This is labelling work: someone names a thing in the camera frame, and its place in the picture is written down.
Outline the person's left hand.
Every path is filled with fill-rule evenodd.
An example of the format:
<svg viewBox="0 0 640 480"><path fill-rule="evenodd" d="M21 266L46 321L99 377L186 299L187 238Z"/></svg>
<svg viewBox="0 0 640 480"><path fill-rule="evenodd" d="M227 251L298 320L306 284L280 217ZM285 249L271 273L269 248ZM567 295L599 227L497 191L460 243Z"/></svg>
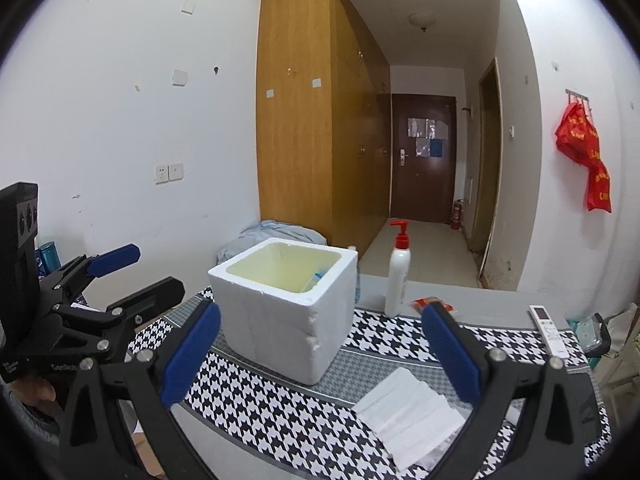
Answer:
<svg viewBox="0 0 640 480"><path fill-rule="evenodd" d="M45 411L56 400L56 393L50 382L34 375L17 379L10 383L12 392L23 404Z"/></svg>

